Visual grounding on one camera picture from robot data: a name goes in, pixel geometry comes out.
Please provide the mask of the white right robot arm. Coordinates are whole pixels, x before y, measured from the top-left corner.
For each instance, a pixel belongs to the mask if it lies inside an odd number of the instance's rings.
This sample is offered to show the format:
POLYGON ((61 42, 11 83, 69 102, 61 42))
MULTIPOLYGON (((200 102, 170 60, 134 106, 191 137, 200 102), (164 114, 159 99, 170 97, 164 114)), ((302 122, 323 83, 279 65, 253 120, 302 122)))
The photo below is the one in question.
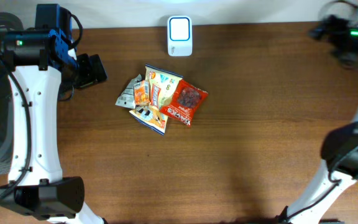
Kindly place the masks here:
MULTIPOLYGON (((358 15, 352 19, 330 15, 310 30, 310 37, 327 37, 336 55, 358 53, 358 15)), ((358 181, 358 110, 350 124, 328 133, 320 157, 313 180, 298 200, 276 216, 275 223, 320 223, 336 199, 358 181)))

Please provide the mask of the grey orange snack packet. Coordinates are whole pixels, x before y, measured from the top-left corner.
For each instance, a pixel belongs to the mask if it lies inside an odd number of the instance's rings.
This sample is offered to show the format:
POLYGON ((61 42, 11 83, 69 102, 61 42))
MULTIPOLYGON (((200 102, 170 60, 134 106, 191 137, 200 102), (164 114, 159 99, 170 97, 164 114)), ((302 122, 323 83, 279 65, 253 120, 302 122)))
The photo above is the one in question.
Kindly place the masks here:
POLYGON ((146 106, 150 103, 149 83, 138 74, 117 98, 115 105, 135 109, 136 106, 146 106))

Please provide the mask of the yellow cookie snack bag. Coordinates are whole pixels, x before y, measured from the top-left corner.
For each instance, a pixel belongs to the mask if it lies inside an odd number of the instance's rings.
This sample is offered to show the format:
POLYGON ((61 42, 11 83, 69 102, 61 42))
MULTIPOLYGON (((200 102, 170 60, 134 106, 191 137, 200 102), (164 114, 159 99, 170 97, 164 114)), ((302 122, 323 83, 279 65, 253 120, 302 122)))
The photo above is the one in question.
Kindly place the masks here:
POLYGON ((160 112, 163 106, 168 105, 183 77, 166 70, 145 65, 145 83, 148 83, 149 102, 138 105, 129 113, 141 124, 153 131, 164 135, 168 116, 160 112))

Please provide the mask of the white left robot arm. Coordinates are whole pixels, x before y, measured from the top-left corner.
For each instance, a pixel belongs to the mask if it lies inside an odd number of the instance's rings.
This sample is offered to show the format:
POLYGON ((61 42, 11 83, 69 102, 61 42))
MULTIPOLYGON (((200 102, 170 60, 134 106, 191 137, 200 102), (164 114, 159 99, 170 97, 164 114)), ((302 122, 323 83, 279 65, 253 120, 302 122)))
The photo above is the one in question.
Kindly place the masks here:
POLYGON ((76 54, 78 18, 58 4, 38 4, 33 29, 1 44, 13 99, 13 155, 0 206, 50 223, 104 223, 85 203, 81 177, 64 177, 57 147, 57 103, 67 92, 108 78, 99 55, 76 54))

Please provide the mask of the red snack bag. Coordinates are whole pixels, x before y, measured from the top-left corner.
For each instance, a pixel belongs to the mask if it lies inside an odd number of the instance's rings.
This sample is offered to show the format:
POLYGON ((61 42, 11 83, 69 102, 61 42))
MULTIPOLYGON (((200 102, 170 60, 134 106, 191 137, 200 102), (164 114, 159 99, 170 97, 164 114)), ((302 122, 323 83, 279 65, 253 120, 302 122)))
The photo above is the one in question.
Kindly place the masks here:
POLYGON ((207 91, 180 80, 172 100, 168 105, 161 107, 160 112, 190 127, 195 112, 207 97, 207 91))

